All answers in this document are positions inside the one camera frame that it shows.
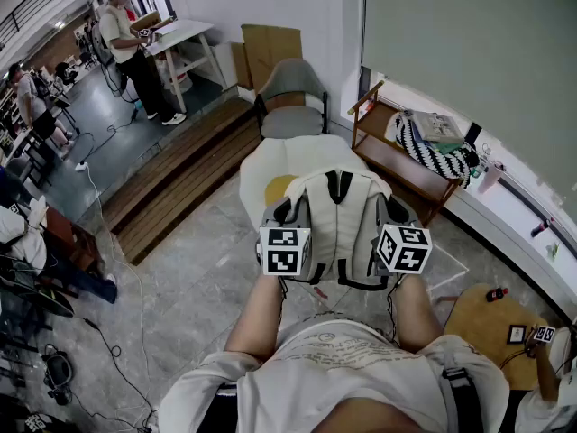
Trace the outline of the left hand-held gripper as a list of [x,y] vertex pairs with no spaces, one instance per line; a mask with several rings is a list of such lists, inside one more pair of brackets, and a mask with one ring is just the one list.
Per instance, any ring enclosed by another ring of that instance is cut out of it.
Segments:
[[265,274],[308,282],[312,256],[312,222],[306,195],[284,197],[264,211],[256,246]]

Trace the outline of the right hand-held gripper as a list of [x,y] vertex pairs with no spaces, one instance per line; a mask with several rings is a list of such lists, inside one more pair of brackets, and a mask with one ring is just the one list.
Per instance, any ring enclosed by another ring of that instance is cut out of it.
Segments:
[[372,254],[368,274],[389,277],[394,273],[419,274],[432,252],[432,239],[417,213],[402,199],[378,196],[377,236],[371,240]]

